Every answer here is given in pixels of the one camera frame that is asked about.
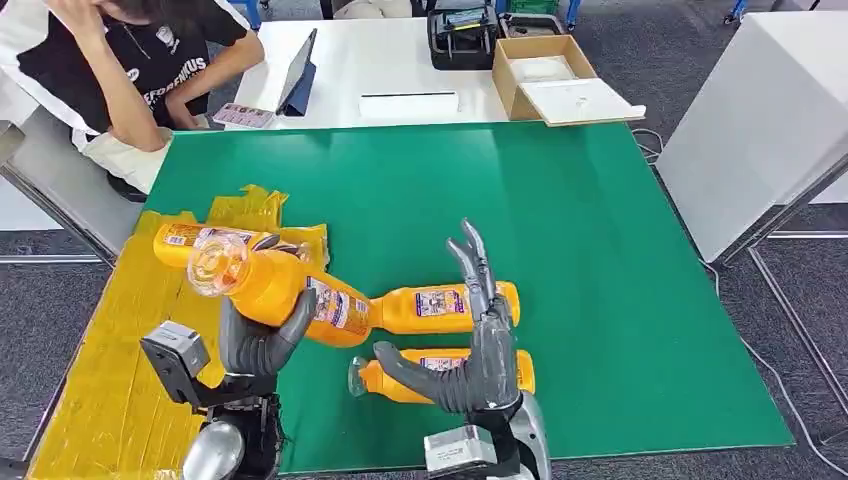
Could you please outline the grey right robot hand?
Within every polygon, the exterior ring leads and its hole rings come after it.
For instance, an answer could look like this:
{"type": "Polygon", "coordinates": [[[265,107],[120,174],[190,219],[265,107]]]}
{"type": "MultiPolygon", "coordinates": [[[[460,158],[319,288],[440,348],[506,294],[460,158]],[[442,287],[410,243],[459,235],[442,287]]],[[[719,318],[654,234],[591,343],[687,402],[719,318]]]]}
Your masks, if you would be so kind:
{"type": "Polygon", "coordinates": [[[482,236],[468,219],[462,220],[461,228],[466,239],[449,238],[446,246],[468,290],[472,331],[467,360],[450,370],[434,371],[404,358],[388,341],[376,342],[373,352],[389,377],[447,412],[504,410],[521,397],[513,315],[506,298],[496,291],[482,236]]]}

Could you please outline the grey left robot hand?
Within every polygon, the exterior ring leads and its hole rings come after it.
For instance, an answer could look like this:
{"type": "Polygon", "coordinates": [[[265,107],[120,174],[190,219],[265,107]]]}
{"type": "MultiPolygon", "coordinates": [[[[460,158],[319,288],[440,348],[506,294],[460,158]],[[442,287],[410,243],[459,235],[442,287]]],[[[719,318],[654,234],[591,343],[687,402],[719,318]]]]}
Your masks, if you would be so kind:
{"type": "Polygon", "coordinates": [[[240,313],[229,297],[221,303],[219,357],[227,373],[276,376],[315,318],[317,293],[304,289],[281,327],[269,327],[240,313]]]}

